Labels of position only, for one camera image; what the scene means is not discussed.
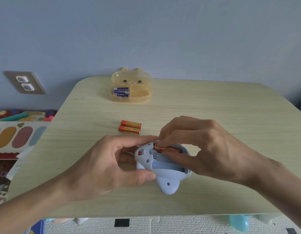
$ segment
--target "electrical outlet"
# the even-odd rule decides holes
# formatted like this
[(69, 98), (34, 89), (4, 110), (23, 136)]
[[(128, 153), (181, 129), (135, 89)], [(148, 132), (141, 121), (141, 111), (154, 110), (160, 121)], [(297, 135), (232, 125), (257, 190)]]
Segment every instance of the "electrical outlet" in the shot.
[(4, 71), (6, 78), (22, 94), (45, 94), (43, 87), (33, 72)]

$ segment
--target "yellow plastic case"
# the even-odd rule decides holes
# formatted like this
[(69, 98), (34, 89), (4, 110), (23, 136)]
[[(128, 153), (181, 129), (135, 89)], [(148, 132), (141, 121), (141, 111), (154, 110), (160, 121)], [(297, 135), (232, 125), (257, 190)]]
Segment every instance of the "yellow plastic case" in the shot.
[[(123, 68), (111, 76), (112, 86), (108, 92), (111, 100), (121, 103), (141, 103), (149, 100), (152, 95), (151, 76), (141, 69), (128, 70)], [(130, 95), (128, 98), (113, 95), (113, 88), (128, 87)]]

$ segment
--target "light wood tabletop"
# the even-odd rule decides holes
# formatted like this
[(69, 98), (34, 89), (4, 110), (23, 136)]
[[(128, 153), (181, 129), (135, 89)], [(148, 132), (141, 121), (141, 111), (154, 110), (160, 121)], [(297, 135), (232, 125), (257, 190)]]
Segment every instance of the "light wood tabletop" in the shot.
[[(8, 191), (15, 197), (74, 164), (106, 134), (119, 134), (121, 120), (142, 123), (142, 135), (158, 135), (172, 118), (215, 119), (263, 155), (301, 177), (301, 112), (273, 89), (257, 83), (153, 79), (153, 96), (142, 104), (113, 102), (110, 77), (90, 77), (72, 90)], [(198, 148), (185, 145), (192, 155)], [(255, 191), (192, 174), (175, 194), (156, 182), (114, 190), (95, 200), (75, 202), (49, 217), (105, 217), (271, 213), (278, 210)]]

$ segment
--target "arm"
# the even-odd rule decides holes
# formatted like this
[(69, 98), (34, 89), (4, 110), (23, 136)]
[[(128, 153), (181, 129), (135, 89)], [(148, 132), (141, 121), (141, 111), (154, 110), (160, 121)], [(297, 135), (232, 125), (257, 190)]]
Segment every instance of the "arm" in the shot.
[(251, 149), (214, 120), (181, 116), (165, 125), (160, 147), (192, 144), (196, 156), (173, 151), (163, 155), (196, 174), (230, 181), (254, 189), (301, 228), (301, 179), (280, 162)]
[(136, 145), (157, 136), (104, 136), (62, 174), (0, 205), (0, 233), (24, 233), (51, 211), (73, 201), (90, 200), (120, 187), (155, 179), (145, 170), (126, 172), (117, 162), (135, 164)]

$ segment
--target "blue and white battery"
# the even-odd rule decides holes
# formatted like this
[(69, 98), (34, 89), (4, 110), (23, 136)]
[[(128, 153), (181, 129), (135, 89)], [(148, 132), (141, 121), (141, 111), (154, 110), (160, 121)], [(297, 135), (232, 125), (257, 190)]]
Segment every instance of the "blue and white battery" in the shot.
[(128, 87), (114, 87), (113, 95), (121, 98), (129, 98), (130, 97), (130, 89)]

